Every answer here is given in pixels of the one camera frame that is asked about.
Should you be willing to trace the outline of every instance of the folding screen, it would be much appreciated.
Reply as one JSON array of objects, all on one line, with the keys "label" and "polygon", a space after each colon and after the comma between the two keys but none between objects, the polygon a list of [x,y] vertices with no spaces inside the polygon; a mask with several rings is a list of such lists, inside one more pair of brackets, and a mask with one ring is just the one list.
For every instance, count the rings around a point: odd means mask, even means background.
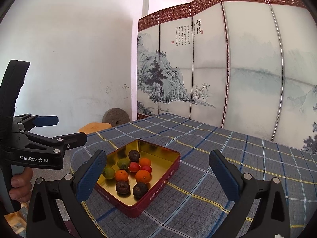
[{"label": "folding screen", "polygon": [[159,112],[159,12],[139,21],[137,37],[137,112]]},{"label": "folding screen", "polygon": [[194,75],[191,119],[221,126],[227,47],[220,0],[194,0]]},{"label": "folding screen", "polygon": [[159,111],[189,118],[193,46],[190,4],[160,11]]},{"label": "folding screen", "polygon": [[142,18],[138,113],[317,149],[317,27],[300,0],[194,0]]},{"label": "folding screen", "polygon": [[281,93],[281,50],[266,0],[222,0],[230,40],[224,128],[269,140]]},{"label": "folding screen", "polygon": [[283,45],[285,75],[283,106],[274,140],[316,153],[317,28],[303,3],[293,2],[296,6],[272,5]]}]

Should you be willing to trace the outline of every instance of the brown dried fruit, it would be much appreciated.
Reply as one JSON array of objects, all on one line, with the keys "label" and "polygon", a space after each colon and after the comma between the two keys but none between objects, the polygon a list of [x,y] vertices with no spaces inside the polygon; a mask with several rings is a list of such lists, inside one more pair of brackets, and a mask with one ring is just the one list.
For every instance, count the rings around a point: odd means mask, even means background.
[{"label": "brown dried fruit", "polygon": [[132,193],[136,198],[142,198],[149,191],[148,186],[145,183],[138,182],[134,185]]},{"label": "brown dried fruit", "polygon": [[117,182],[116,191],[120,194],[128,194],[130,192],[130,185],[126,181]]},{"label": "brown dried fruit", "polygon": [[131,150],[129,152],[129,159],[132,161],[132,162],[138,162],[138,160],[140,159],[140,153],[137,151],[137,150]]}]

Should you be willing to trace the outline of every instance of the red cherry tomato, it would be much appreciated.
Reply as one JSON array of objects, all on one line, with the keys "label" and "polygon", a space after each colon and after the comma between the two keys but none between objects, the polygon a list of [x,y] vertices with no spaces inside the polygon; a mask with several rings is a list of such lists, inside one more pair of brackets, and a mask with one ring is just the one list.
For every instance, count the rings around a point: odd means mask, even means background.
[{"label": "red cherry tomato", "polygon": [[149,173],[152,172],[152,168],[150,166],[142,166],[141,170],[148,171]]},{"label": "red cherry tomato", "polygon": [[130,172],[136,173],[137,171],[140,170],[140,165],[136,162],[131,162],[129,165],[129,170]]}]

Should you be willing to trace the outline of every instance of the table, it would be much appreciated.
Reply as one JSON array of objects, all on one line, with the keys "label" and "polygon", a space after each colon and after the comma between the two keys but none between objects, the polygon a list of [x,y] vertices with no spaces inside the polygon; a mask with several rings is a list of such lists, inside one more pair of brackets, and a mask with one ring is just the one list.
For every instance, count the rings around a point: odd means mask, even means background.
[{"label": "table", "polygon": [[[170,113],[88,135],[84,147],[71,150],[72,171],[97,149],[109,154],[135,139],[178,151],[180,167],[138,218],[125,216],[93,190],[83,206],[108,238],[211,237],[234,204],[209,168],[213,149],[219,149],[242,173],[256,179],[280,178],[291,237],[300,234],[317,208],[317,155]],[[258,203],[254,202],[238,237],[247,232]]]}]

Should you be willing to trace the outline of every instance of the green lime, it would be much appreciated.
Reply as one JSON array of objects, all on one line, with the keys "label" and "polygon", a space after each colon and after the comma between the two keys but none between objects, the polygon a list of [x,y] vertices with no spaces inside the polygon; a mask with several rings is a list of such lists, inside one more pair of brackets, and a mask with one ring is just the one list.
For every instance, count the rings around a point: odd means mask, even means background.
[{"label": "green lime", "polygon": [[117,164],[118,164],[119,169],[126,170],[126,169],[128,169],[128,167],[130,165],[130,160],[128,160],[126,158],[122,158],[118,161]]},{"label": "green lime", "polygon": [[111,167],[105,167],[102,174],[107,180],[111,180],[115,177],[116,171]]}]

